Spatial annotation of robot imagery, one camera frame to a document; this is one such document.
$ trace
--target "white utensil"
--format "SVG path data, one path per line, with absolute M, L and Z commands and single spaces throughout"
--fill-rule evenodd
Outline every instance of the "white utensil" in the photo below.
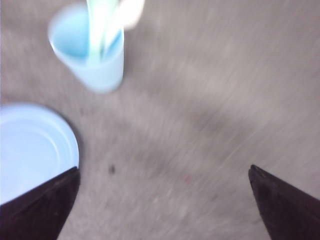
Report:
M 89 14 L 89 60 L 100 60 L 104 35 L 118 6 L 118 0 L 86 0 Z
M 103 44 L 105 51 L 112 44 L 121 28 L 130 30 L 137 25 L 142 15 L 144 5 L 145 0 L 123 0 L 120 2 L 105 32 Z

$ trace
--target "plastic spoon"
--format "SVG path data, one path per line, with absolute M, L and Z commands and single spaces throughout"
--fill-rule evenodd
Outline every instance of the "plastic spoon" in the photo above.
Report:
M 89 13 L 88 60 L 99 61 L 103 53 L 104 34 L 117 9 L 118 0 L 86 0 Z
M 105 32 L 104 51 L 108 50 L 121 28 L 130 30 L 137 25 L 142 15 L 144 5 L 145 0 L 123 0 L 120 2 Z

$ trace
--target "light blue plate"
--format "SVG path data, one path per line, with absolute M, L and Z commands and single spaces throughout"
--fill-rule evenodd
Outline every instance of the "light blue plate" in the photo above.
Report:
M 76 137 L 52 110 L 34 104 L 0 109 L 0 204 L 79 167 Z

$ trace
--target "blue plastic cup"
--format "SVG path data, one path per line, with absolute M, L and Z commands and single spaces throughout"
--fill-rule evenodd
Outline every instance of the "blue plastic cup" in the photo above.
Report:
M 89 14 L 85 4 L 72 4 L 51 20 L 48 38 L 56 56 L 89 89 L 97 93 L 115 90 L 124 74 L 124 30 L 101 61 L 89 61 Z

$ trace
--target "floor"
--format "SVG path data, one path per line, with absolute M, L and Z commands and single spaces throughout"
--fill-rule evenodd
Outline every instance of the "floor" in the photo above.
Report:
M 110 94 L 48 43 L 71 2 L 1 2 L 2 103 L 48 106 L 78 136 L 59 240 L 269 240 L 251 164 L 320 198 L 318 0 L 146 0 Z

